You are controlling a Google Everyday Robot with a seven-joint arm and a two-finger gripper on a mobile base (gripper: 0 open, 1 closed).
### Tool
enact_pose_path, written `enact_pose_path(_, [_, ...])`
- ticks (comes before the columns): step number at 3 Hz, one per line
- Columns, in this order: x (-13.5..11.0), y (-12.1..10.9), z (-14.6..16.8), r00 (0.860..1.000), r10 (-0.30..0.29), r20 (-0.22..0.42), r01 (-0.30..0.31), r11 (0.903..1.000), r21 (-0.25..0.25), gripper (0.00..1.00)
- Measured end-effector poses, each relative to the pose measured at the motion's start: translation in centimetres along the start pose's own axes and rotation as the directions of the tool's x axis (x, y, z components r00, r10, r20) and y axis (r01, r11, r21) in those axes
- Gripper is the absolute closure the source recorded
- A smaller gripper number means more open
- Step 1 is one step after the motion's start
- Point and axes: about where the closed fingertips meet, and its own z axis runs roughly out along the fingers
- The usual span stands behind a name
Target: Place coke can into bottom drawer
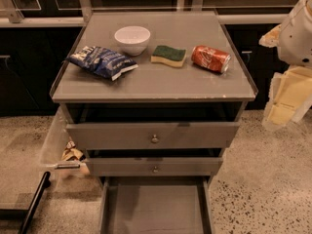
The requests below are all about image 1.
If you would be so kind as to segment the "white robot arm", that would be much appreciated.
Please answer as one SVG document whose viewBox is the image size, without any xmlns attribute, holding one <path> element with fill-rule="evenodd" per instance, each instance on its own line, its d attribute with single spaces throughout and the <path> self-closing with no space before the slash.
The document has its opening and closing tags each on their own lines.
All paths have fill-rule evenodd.
<svg viewBox="0 0 312 234">
<path fill-rule="evenodd" d="M 263 35 L 259 44 L 277 48 L 289 65 L 273 75 L 262 125 L 271 131 L 299 122 L 312 100 L 312 0 L 299 0 L 283 22 Z"/>
</svg>

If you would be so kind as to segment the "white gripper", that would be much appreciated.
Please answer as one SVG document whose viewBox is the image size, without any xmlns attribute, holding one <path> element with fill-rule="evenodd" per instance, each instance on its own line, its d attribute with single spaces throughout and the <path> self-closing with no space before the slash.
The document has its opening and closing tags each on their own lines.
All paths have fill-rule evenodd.
<svg viewBox="0 0 312 234">
<path fill-rule="evenodd" d="M 278 24 L 259 39 L 263 47 L 278 46 L 281 25 Z M 298 123 L 312 106 L 312 69 L 291 65 L 283 74 L 275 73 L 270 84 L 262 126 L 269 131 Z"/>
</svg>

